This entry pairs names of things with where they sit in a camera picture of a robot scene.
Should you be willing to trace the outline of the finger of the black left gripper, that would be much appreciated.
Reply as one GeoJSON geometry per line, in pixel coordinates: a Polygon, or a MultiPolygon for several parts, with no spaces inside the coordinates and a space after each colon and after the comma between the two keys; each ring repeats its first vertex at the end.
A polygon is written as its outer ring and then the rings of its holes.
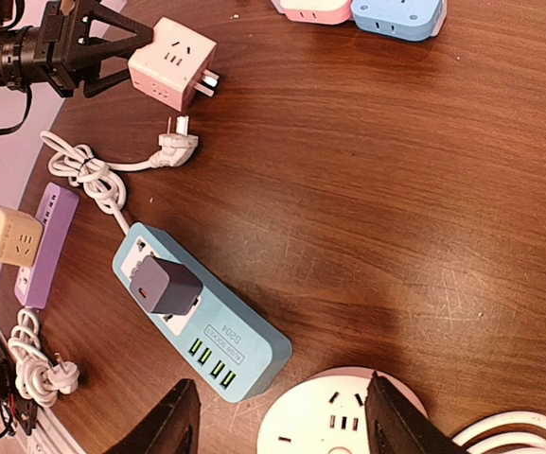
{"type": "Polygon", "coordinates": [[[123,61],[123,68],[106,76],[101,75],[102,61],[88,66],[81,71],[83,79],[83,95],[86,98],[98,96],[131,78],[130,70],[128,69],[128,60],[130,55],[122,54],[121,56],[116,56],[116,58],[123,61]]]}
{"type": "Polygon", "coordinates": [[[106,60],[132,53],[136,49],[150,44],[153,29],[133,19],[102,6],[99,1],[79,0],[71,12],[71,59],[106,60]],[[130,37],[114,41],[90,43],[90,30],[93,22],[101,22],[129,32],[130,37]]]}

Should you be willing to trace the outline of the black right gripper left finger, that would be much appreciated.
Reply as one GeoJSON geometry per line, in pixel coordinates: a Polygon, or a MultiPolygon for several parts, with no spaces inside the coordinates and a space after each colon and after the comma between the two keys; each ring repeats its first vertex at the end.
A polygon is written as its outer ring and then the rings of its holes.
{"type": "Polygon", "coordinates": [[[201,402],[192,379],[183,378],[121,441],[114,453],[197,453],[201,402]]]}

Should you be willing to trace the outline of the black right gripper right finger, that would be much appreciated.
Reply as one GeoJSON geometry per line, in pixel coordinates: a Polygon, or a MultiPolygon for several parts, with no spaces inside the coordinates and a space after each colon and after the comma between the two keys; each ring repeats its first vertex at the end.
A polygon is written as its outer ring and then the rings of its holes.
{"type": "Polygon", "coordinates": [[[365,418],[371,453],[467,454],[377,372],[368,385],[365,418]]]}

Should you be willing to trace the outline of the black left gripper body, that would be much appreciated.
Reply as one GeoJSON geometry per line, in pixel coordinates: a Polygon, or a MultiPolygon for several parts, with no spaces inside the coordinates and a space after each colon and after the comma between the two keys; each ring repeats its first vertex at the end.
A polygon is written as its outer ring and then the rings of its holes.
{"type": "Polygon", "coordinates": [[[47,83],[61,97],[70,97],[81,82],[97,79],[97,66],[71,71],[55,62],[63,27],[70,12],[63,1],[48,1],[39,27],[16,25],[25,12],[24,1],[0,1],[0,87],[28,93],[30,86],[47,83]]]}

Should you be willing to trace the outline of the round pink power socket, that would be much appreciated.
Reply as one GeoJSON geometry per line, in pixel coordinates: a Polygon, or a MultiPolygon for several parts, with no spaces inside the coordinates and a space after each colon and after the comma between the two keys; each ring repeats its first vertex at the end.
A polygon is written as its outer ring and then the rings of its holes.
{"type": "Polygon", "coordinates": [[[365,400],[374,369],[328,369],[283,393],[261,423],[257,454],[367,453],[365,400]]]}

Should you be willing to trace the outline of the pink cube socket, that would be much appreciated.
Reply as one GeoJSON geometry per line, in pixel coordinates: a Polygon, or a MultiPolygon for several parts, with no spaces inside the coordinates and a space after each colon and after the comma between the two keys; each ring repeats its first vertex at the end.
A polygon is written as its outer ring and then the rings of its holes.
{"type": "Polygon", "coordinates": [[[197,93],[213,96],[220,76],[211,71],[217,43],[166,17],[153,29],[153,41],[128,61],[135,89],[183,112],[197,93]]]}

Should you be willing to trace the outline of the teal usb power strip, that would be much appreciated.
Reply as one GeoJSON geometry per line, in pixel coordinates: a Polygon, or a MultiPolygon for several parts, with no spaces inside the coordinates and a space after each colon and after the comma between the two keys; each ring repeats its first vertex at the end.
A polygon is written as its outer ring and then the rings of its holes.
{"type": "Polygon", "coordinates": [[[185,265],[203,283],[185,316],[149,314],[139,305],[150,320],[224,400],[237,403],[264,393],[290,359],[291,341],[167,232],[140,222],[129,228],[113,262],[129,293],[138,265],[149,255],[185,265]]]}

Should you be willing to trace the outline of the grey usb charger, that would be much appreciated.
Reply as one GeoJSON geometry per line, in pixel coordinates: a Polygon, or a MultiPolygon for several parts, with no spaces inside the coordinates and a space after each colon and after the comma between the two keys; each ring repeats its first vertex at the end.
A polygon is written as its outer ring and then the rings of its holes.
{"type": "Polygon", "coordinates": [[[151,255],[130,282],[130,294],[149,314],[185,316],[202,291],[202,281],[185,265],[151,255]]]}

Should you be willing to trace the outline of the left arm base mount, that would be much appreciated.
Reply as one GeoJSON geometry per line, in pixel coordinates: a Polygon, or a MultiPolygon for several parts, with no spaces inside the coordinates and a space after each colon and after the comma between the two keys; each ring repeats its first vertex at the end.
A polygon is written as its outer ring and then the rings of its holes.
{"type": "Polygon", "coordinates": [[[0,416],[4,424],[0,440],[17,428],[30,436],[37,426],[38,406],[32,399],[21,396],[15,382],[15,361],[0,336],[0,416]]]}

